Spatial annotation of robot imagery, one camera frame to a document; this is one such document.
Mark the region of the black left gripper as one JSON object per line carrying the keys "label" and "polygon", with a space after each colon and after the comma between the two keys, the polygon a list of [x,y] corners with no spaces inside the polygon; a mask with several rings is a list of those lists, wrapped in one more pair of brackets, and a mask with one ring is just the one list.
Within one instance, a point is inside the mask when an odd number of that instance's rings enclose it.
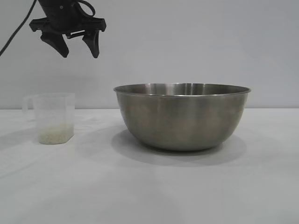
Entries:
{"label": "black left gripper", "polygon": [[85,0],[40,0],[46,17],[33,19],[29,26],[32,31],[42,31],[41,40],[55,49],[63,58],[69,49],[63,39],[83,36],[92,56],[98,58],[99,31],[104,32],[107,25],[103,18],[94,17],[94,7]]}

